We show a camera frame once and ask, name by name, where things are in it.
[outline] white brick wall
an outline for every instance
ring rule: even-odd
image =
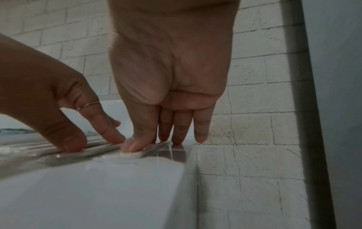
[[[233,29],[227,88],[196,146],[200,228],[329,228],[300,0],[242,0]],[[0,0],[0,33],[84,74],[101,100],[119,98],[108,31],[104,0]]]

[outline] gold ring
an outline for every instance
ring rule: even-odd
[[[97,104],[97,103],[100,103],[100,102],[96,101],[96,102],[93,102],[93,103],[87,103],[84,106],[81,106],[81,107],[77,108],[77,111],[82,109],[82,108],[86,108],[87,106],[91,106],[91,105],[94,105],[94,104]]]

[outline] pinky finger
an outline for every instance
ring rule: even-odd
[[[202,144],[207,140],[215,104],[204,109],[193,111],[193,125],[195,140]]]

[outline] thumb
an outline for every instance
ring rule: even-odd
[[[122,98],[133,123],[133,137],[122,144],[123,152],[142,150],[157,137],[160,106]]]
[[[28,104],[10,116],[36,130],[61,151],[79,152],[86,147],[86,136],[63,114],[56,101],[45,99]]]

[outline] person's left hand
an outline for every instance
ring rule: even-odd
[[[60,108],[77,109],[98,101],[82,74],[0,34],[0,114],[30,126],[62,151],[78,152],[87,139]],[[116,129],[120,122],[99,103],[79,112],[108,142],[125,141]]]

